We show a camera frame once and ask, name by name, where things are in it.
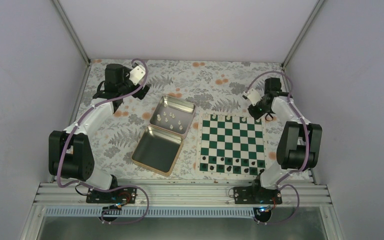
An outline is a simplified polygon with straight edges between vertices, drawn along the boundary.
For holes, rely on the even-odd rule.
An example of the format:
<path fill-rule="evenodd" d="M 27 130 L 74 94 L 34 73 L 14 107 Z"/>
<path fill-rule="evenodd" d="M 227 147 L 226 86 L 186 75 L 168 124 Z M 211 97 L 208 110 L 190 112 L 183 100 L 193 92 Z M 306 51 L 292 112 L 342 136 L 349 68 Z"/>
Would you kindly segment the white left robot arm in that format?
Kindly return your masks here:
<path fill-rule="evenodd" d="M 115 176 L 96 166 L 90 140 L 106 119 L 111 117 L 127 97 L 142 100 L 147 85 L 148 67 L 141 59 L 132 66 L 110 63 L 87 110 L 64 130 L 54 130 L 48 138 L 48 170 L 57 185 L 72 184 L 99 191 L 104 201 L 111 203 L 119 197 Z"/>

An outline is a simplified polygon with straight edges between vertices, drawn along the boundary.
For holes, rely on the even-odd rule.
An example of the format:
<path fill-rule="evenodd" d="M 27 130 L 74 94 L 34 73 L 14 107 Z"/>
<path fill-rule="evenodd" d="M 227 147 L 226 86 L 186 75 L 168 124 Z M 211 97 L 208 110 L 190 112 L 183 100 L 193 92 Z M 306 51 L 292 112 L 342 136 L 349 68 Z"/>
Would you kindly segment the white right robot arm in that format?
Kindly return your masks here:
<path fill-rule="evenodd" d="M 292 94 L 282 91 L 281 80 L 277 77 L 264 81 L 263 95 L 249 85 L 242 96 L 250 102 L 248 112 L 255 120 L 276 115 L 284 124 L 276 149 L 276 163 L 259 175 L 260 184 L 250 191 L 252 200 L 262 204 L 269 199 L 270 190 L 277 189 L 291 174 L 317 165 L 323 128 L 304 117 Z"/>

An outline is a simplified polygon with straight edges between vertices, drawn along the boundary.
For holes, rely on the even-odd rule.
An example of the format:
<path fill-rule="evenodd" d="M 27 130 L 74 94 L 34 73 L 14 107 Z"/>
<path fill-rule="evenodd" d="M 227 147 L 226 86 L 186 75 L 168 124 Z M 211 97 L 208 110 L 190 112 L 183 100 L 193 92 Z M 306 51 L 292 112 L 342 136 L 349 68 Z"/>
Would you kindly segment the green white chess board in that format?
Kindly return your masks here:
<path fill-rule="evenodd" d="M 266 170 L 264 127 L 253 117 L 202 113 L 196 172 L 206 177 L 254 178 Z"/>

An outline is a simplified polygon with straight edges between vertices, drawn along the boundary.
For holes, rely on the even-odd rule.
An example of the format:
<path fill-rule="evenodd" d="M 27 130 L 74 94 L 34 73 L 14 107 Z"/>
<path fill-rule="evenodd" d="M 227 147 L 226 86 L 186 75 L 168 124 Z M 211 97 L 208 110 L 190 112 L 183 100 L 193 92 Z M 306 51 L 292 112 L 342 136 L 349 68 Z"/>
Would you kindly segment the floral patterned table mat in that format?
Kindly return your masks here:
<path fill-rule="evenodd" d="M 120 179 L 157 180 L 163 176 L 137 166 L 131 156 L 164 95 L 196 104 L 192 125 L 184 140 L 170 180 L 249 180 L 249 176 L 205 175 L 198 171 L 197 145 L 200 114 L 223 112 L 248 115 L 242 93 L 249 85 L 263 91 L 264 80 L 278 77 L 278 63 L 228 61 L 148 60 L 150 90 L 143 100 L 127 97 L 91 138 L 95 165 Z"/>

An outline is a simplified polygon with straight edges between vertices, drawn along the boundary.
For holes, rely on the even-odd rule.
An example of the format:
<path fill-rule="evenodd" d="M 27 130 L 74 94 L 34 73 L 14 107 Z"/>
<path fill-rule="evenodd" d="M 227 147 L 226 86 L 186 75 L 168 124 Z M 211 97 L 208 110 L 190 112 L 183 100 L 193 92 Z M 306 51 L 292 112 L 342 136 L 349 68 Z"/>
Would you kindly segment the open metal tin box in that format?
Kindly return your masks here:
<path fill-rule="evenodd" d="M 162 96 L 131 155 L 132 162 L 161 176 L 170 176 L 196 110 L 192 102 Z"/>

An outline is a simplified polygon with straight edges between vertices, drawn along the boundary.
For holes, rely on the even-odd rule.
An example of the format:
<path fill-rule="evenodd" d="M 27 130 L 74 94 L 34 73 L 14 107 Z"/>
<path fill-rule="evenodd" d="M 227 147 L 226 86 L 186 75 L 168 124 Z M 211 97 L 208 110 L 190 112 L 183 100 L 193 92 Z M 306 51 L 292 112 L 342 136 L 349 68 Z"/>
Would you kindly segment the aluminium mounting rail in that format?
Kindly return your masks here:
<path fill-rule="evenodd" d="M 135 205 L 144 207 L 147 200 L 152 207 L 233 207 L 233 186 L 247 186 L 248 181 L 169 181 L 136 180 L 133 185 L 141 187 L 147 197 L 139 190 Z M 311 181 L 292 181 L 296 189 L 286 187 L 281 190 L 282 207 L 326 207 L 333 202 L 327 186 L 315 185 Z M 78 194 L 73 186 L 60 188 L 56 183 L 41 183 L 34 197 L 34 204 L 48 206 L 85 205 L 86 191 L 80 187 Z"/>

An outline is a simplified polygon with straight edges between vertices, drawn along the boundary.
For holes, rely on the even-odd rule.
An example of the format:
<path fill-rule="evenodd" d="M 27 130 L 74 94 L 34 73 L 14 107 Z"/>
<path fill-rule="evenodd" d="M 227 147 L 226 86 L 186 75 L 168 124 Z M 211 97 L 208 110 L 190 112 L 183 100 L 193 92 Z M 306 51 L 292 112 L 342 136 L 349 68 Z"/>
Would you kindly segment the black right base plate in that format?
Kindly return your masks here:
<path fill-rule="evenodd" d="M 234 187 L 233 199 L 236 205 L 280 205 L 283 203 L 279 190 L 252 186 Z"/>

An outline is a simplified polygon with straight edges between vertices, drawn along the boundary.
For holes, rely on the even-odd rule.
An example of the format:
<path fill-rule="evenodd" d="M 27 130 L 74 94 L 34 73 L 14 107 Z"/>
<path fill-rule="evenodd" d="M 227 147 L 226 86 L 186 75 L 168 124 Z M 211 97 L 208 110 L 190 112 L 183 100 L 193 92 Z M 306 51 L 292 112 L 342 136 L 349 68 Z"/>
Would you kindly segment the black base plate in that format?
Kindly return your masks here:
<path fill-rule="evenodd" d="M 88 204 L 134 204 L 137 190 L 135 187 L 125 187 L 112 192 L 89 190 L 85 201 Z"/>
<path fill-rule="evenodd" d="M 233 199 L 236 205 L 280 205 L 283 203 L 279 190 L 252 186 L 234 187 Z"/>

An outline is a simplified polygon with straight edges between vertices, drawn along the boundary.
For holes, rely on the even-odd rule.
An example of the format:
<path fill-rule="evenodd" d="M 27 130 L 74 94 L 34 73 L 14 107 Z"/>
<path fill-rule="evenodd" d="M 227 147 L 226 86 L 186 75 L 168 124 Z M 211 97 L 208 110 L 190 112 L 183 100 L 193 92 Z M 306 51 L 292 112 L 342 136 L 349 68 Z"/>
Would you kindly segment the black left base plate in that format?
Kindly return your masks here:
<path fill-rule="evenodd" d="M 89 190 L 85 201 L 88 204 L 134 204 L 137 190 L 135 187 L 125 187 L 112 192 Z"/>

